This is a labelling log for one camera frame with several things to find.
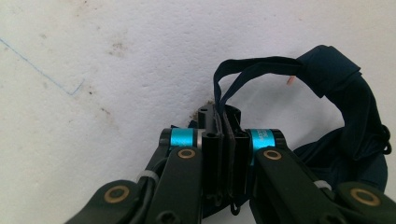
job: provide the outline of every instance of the white zip tie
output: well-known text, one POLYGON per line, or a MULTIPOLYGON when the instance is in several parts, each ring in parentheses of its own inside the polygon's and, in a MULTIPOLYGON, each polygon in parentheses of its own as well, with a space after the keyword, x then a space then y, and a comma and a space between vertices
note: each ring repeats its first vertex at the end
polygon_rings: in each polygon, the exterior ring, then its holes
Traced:
POLYGON ((155 185, 158 185, 158 181, 160 181, 160 178, 158 177, 157 174, 155 174, 155 172, 150 171, 150 170, 144 170, 144 171, 140 172, 140 174, 137 176, 136 183, 139 182, 139 179, 143 176, 153 179, 155 182, 155 185))
POLYGON ((317 180, 314 184, 318 187, 318 189, 329 189, 332 190, 332 186, 327 183, 325 180, 317 180))

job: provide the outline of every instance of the blue band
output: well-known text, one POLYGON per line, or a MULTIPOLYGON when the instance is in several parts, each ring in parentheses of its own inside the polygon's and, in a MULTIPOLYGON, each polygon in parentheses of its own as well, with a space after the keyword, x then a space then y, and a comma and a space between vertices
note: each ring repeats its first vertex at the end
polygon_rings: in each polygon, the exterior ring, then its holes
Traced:
POLYGON ((172 129, 171 148, 172 147, 193 147, 194 129, 172 129))
POLYGON ((256 151, 263 147, 274 147, 275 138, 269 129, 250 129, 253 156, 250 165, 254 165, 256 151))

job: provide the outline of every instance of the white wall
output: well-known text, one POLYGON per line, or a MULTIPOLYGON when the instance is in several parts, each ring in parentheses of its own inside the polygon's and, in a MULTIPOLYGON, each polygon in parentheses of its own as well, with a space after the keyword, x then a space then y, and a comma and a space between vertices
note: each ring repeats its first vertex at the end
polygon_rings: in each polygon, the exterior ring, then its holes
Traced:
MULTIPOLYGON (((395 133, 395 11, 392 0, 0 1, 0 222, 62 223, 105 183, 134 179, 161 130, 212 98, 230 58, 333 45, 362 68, 395 133)), ((343 125, 326 99, 286 80, 262 77, 235 95, 245 128, 281 129, 296 148, 343 125)), ((204 223, 241 221, 254 223, 248 205, 204 223)))

